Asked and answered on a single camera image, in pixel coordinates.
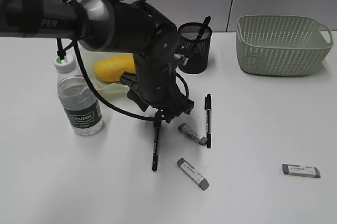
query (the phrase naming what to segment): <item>eraser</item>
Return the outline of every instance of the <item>eraser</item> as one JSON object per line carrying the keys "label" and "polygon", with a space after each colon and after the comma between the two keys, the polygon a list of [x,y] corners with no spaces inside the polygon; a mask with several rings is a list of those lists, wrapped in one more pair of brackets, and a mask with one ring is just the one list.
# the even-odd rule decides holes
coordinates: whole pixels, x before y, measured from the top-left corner
{"label": "eraser", "polygon": [[320,178],[320,172],[316,167],[301,165],[282,165],[283,173],[291,176]]}
{"label": "eraser", "polygon": [[188,124],[183,123],[178,127],[179,131],[193,139],[200,145],[205,145],[207,142],[207,138],[204,136],[200,136],[195,130],[193,130]]}
{"label": "eraser", "polygon": [[184,158],[178,160],[177,165],[179,168],[195,182],[203,191],[206,190],[210,184],[194,167],[187,162]]}

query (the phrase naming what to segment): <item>black marker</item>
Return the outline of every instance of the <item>black marker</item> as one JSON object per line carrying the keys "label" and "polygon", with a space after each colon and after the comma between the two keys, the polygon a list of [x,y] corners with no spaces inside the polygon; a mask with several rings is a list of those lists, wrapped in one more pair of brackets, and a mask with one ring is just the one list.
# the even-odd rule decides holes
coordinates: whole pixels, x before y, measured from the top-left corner
{"label": "black marker", "polygon": [[212,97],[207,94],[205,97],[205,110],[206,110],[206,137],[207,149],[211,148],[211,110],[212,110]]}
{"label": "black marker", "polygon": [[154,121],[154,142],[153,142],[153,155],[152,155],[152,170],[157,171],[158,168],[158,160],[159,160],[159,132],[160,127],[162,126],[162,112],[161,110],[158,110],[156,112],[155,121]]}

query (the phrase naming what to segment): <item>water bottle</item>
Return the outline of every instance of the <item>water bottle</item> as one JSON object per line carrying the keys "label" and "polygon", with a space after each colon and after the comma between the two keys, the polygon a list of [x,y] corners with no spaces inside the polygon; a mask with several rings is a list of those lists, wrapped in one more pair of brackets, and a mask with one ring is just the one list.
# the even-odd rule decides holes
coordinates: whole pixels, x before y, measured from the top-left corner
{"label": "water bottle", "polygon": [[75,132],[90,136],[104,127],[100,105],[78,70],[74,56],[54,61],[58,72],[57,94]]}

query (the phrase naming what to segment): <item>yellow fruit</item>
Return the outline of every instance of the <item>yellow fruit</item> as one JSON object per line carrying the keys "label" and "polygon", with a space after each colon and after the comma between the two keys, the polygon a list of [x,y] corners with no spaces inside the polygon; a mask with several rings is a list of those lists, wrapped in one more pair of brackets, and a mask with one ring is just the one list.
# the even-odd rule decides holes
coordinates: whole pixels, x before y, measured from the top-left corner
{"label": "yellow fruit", "polygon": [[93,73],[102,81],[120,81],[124,72],[136,73],[132,54],[118,54],[97,61],[93,65]]}

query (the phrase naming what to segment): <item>green basket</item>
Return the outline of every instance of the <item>green basket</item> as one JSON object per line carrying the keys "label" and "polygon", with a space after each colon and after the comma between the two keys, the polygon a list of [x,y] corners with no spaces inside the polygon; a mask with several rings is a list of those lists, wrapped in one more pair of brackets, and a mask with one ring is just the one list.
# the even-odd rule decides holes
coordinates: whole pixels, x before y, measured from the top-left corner
{"label": "green basket", "polygon": [[[329,33],[329,43],[320,32],[322,28]],[[237,20],[237,59],[247,73],[307,75],[325,59],[332,46],[331,30],[312,18],[248,15]]]}

